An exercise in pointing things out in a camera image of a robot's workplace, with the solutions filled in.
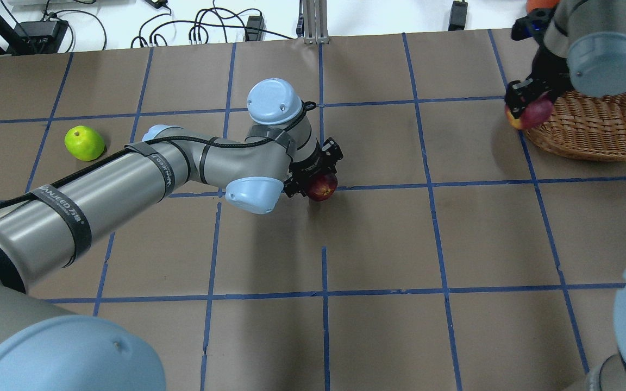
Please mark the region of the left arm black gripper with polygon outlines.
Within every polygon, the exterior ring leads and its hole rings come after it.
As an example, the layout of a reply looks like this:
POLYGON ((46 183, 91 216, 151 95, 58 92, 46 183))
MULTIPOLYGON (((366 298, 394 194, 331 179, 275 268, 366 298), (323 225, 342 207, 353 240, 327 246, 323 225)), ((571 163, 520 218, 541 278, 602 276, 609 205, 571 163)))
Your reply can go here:
POLYGON ((343 157, 340 144, 333 138, 327 138, 323 146, 316 144, 316 148, 308 158, 289 166, 290 175, 284 183, 284 193, 289 198, 296 194, 308 197, 311 178, 320 173, 335 173, 335 164, 343 157))

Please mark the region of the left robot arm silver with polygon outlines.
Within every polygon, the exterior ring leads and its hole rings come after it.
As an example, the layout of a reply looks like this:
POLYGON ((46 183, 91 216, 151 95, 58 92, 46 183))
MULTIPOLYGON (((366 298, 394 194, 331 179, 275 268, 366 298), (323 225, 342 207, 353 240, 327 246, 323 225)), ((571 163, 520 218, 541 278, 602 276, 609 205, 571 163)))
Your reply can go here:
POLYGON ((228 203, 255 215, 273 211, 283 193, 330 198, 343 152, 313 134, 306 114, 315 106, 287 81, 265 79, 247 97, 253 124, 243 143, 155 125, 140 142, 1 202, 0 390, 166 389, 159 355, 143 339, 28 290, 188 181, 222 188, 228 203))

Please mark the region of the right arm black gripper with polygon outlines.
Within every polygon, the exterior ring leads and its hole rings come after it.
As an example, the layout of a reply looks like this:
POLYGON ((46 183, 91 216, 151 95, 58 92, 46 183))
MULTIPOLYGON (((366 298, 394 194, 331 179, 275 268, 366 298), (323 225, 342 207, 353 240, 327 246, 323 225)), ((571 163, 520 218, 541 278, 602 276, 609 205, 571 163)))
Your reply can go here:
POLYGON ((549 98, 558 98, 572 90, 566 59, 552 53, 544 42, 546 32, 553 23, 555 10, 555 8, 536 9, 515 20, 512 25, 512 40, 533 38, 537 43, 529 76, 524 81, 510 81, 506 86, 504 101, 514 119, 520 119, 527 106, 543 94, 549 98))

